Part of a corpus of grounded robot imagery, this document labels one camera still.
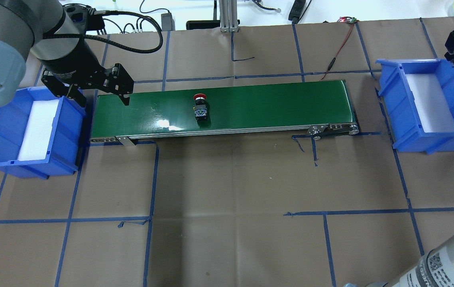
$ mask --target metal bracket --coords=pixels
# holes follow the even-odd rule
[[[238,31],[238,2],[236,0],[219,0],[220,31]]]
[[[78,84],[71,84],[69,87],[64,85],[55,76],[50,74],[50,71],[44,70],[41,77],[43,84],[54,94],[55,97],[61,98],[63,96],[75,100],[81,107],[85,107],[87,99],[79,91]]]
[[[119,140],[119,142],[122,144],[122,145],[125,145],[127,147],[134,147],[135,144],[132,140],[130,140],[130,138],[128,138],[127,136],[116,136],[117,140]]]
[[[359,132],[360,129],[355,122],[347,124],[313,125],[309,128],[309,135],[311,135],[314,140],[320,140],[323,136],[342,136],[347,134],[354,136]]]

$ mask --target conveyor belt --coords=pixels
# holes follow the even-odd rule
[[[193,96],[207,95],[209,120],[197,122]],[[92,142],[356,125],[344,80],[99,96]]]

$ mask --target red object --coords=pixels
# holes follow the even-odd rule
[[[193,99],[196,100],[197,98],[207,98],[203,93],[197,93],[193,96]]]

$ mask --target metal screw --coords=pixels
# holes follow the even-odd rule
[[[314,129],[314,130],[311,132],[312,136],[314,136],[314,137],[313,137],[314,140],[320,140],[320,139],[321,139],[320,136],[315,136],[315,135],[318,134],[318,133],[320,133],[320,131],[319,131],[318,129]]]
[[[349,127],[351,128],[351,130],[349,131],[349,134],[351,136],[354,136],[355,134],[358,134],[360,132],[357,125],[350,125]]]

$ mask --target gray cylinder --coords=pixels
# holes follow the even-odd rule
[[[454,287],[454,236],[386,287]]]
[[[0,5],[0,41],[13,47],[25,59],[33,44],[32,30],[16,14]]]

